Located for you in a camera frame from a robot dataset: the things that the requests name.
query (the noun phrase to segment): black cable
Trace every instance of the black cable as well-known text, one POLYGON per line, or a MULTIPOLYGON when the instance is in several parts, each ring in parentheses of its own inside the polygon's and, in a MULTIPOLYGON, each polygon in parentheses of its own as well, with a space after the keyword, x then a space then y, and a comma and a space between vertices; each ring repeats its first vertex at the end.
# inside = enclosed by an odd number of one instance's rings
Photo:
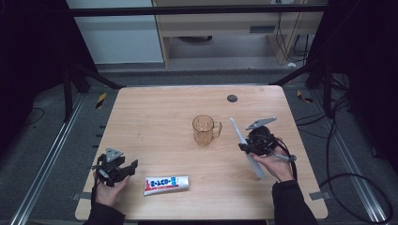
POLYGON ((310 135, 313 135, 313 136, 315 136, 315 137, 317 137, 317 138, 321 138, 321 139, 327 139, 327 138, 328 138, 328 137, 323 137, 323 136, 320 136, 320 135, 314 134, 314 133, 312 133, 312 132, 310 132, 310 131, 307 131, 307 130, 304 130, 304 129, 299 129, 299 131, 302 131, 302 132, 308 133, 308 134, 310 134, 310 135))
MULTIPOLYGON (((290 155, 289 149, 287 149, 286 144, 284 144, 284 142, 281 139, 279 139, 279 138, 275 138, 275 139, 277 141, 276 143, 278 144, 278 146, 280 146, 282 148, 282 150, 287 154, 287 156, 290 159, 292 159, 292 157, 294 157, 294 156, 290 155)), ((299 180, 299 178, 298 178, 298 169, 296 167, 295 159, 296 159, 296 157, 294 157, 293 160, 289 160, 289 162, 290 162, 290 166, 292 167, 293 178, 295 178, 295 180, 298 181, 299 180)))
POLYGON ((298 45, 298 42, 299 42, 299 35, 298 35, 298 37, 296 37, 295 45, 293 46, 293 53, 295 53, 296 56, 304 56, 303 54, 299 54, 299 52, 302 52, 302 51, 296 50, 296 46, 298 45))
MULTIPOLYGON (((281 2, 280 0, 277 0, 276 3, 277 3, 277 4, 281 4, 282 2, 281 2)), ((290 62, 290 63, 297 63, 297 62, 299 62, 299 61, 305 60, 305 59, 294 59, 294 58, 291 58, 291 57, 289 56, 289 52, 288 52, 288 50, 287 50, 286 43, 284 42, 284 38, 283 38, 282 30, 281 30, 281 20, 282 20, 282 13, 281 13, 281 12, 278 12, 278 23, 277 23, 277 24, 278 24, 278 27, 277 27, 277 29, 276 29, 276 43, 278 44, 278 47, 279 47, 279 49, 281 50, 284 59, 286 59, 286 60, 287 60, 288 62, 290 62), (278 35, 281 36, 284 49, 282 48, 282 46, 281 46, 281 44, 280 44, 280 42, 279 42, 279 40, 278 40, 278 35)))
POLYGON ((94 186, 91 188, 91 207, 93 207, 94 203, 96 202, 97 198, 97 187, 99 186, 99 170, 100 170, 100 162, 102 161, 103 155, 97 158, 97 165, 92 166, 92 170, 96 170, 94 173, 94 186))
POLYGON ((297 122, 297 121, 300 121, 300 120, 308 119, 308 118, 311 118, 311 117, 314 117, 314 116, 317 116, 317 115, 320 115, 320 114, 324 115, 323 112, 320 112, 320 113, 317 113, 317 114, 313 114, 313 115, 308 115, 308 116, 302 117, 302 118, 297 119, 295 121, 297 122))
POLYGON ((35 107, 35 108, 33 108, 33 109, 34 109, 34 110, 40 110, 40 111, 41 111, 41 116, 40 116, 38 119, 36 119, 35 121, 29 122, 29 123, 25 123, 25 124, 24 124, 25 126, 35 124, 37 121, 39 121, 39 120, 40 120, 41 118, 43 118, 43 116, 44 116, 44 110, 43 110, 43 109, 37 108, 37 107, 35 107))
POLYGON ((366 178, 366 177, 364 177, 364 176, 362 176, 362 175, 359 175, 359 174, 354 174, 354 173, 348 173, 348 172, 346 172, 346 173, 341 173, 341 174, 337 174, 337 175, 334 175, 334 176, 330 176, 330 170, 329 170, 329 146, 330 146, 331 136, 332 136, 332 133, 333 133, 332 131, 333 131, 334 127, 336 126, 335 113, 337 112, 338 109, 341 109, 341 108, 339 108, 339 105, 340 105, 341 103, 344 102, 344 101, 341 101, 341 102, 340 102, 340 100, 343 99, 343 98, 345 98, 345 97, 340 98, 340 99, 336 102, 336 104, 335 104, 335 106, 333 107, 333 110, 332 110, 332 111, 333 111, 332 117, 331 117, 332 124, 331 124, 331 128, 330 128, 330 133, 329 133, 329 136, 328 136, 328 141, 327 141, 327 152, 326 152, 327 180, 324 181, 324 182, 322 182, 322 183, 320 184, 319 187, 321 188, 321 187, 324 186, 325 184, 328 184, 328 185, 329 185, 329 189, 330 189, 330 193, 331 193, 331 195, 333 196, 333 198, 334 198, 334 199, 336 200, 336 202, 337 202, 340 206, 342 206, 343 209, 344 209, 347 213, 349 213, 351 216, 353 216, 353 217, 359 219, 359 220, 362 221, 362 222, 366 222, 366 223, 371 223, 371 224, 384 224, 384 223, 386 223, 386 222, 388 222, 388 221, 390 221, 390 220, 392 219, 392 216, 393 216, 393 207, 392 207, 392 204, 391 204, 391 202, 389 201, 389 199, 388 199, 386 193, 385 193, 380 187, 378 187, 378 186, 377 186, 373 181, 371 181, 370 179, 368 179, 368 178, 366 178), (367 219, 367 218, 360 217, 360 216, 358 216, 357 214, 355 214, 354 212, 352 212, 351 210, 349 210, 342 202, 340 202, 340 200, 339 200, 338 196, 336 195, 336 193, 334 192, 333 186, 332 186, 332 184, 331 184, 331 180, 336 179, 336 178, 341 177, 341 176, 357 176, 357 177, 360 177, 361 179, 364 179, 364 180, 368 181, 370 184, 372 184, 372 186, 374 186, 374 188, 377 189, 377 191, 382 195, 382 197, 386 200, 387 204, 389 205, 390 215, 389 215, 385 220, 378 221, 378 222, 374 222, 374 221, 371 221, 371 220, 369 220, 369 219, 367 219))
POLYGON ((304 49, 304 60, 302 61, 302 65, 305 66, 305 61, 308 58, 308 38, 310 35, 307 35, 307 40, 305 41, 305 49, 304 49))
POLYGON ((322 115, 321 117, 318 117, 318 118, 316 118, 316 119, 314 119, 314 120, 312 120, 312 121, 310 121, 310 122, 307 122, 307 123, 303 123, 303 124, 296 124, 296 126, 298 127, 298 126, 306 126, 306 125, 310 125, 310 124, 313 124, 313 123, 315 123, 315 122, 318 122, 319 120, 321 120, 321 119, 323 119, 323 118, 325 118, 325 117, 327 117, 327 115, 322 115))
POLYGON ((332 80, 332 87, 334 87, 335 90, 339 90, 342 92, 348 91, 349 87, 345 84, 344 77, 342 82, 339 79, 335 78, 334 76, 331 77, 331 80, 332 80))

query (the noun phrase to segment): white cabinet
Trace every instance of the white cabinet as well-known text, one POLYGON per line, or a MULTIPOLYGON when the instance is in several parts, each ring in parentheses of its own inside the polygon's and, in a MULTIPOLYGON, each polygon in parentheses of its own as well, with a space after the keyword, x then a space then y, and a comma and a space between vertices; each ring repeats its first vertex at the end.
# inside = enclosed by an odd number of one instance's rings
MULTIPOLYGON (((67 0, 70 8, 152 7, 150 0, 67 0)), ((99 69, 162 64, 154 16, 76 17, 91 56, 99 69)))
MULTIPOLYGON (((156 7, 269 5, 275 0, 152 0, 156 7)), ((325 3, 328 0, 283 0, 284 4, 325 3)), ((297 35, 315 34, 323 12, 284 13, 218 13, 190 15, 159 15, 163 58, 167 66, 171 38, 190 36, 267 34, 275 56, 285 63, 286 52, 293 47, 297 35)))

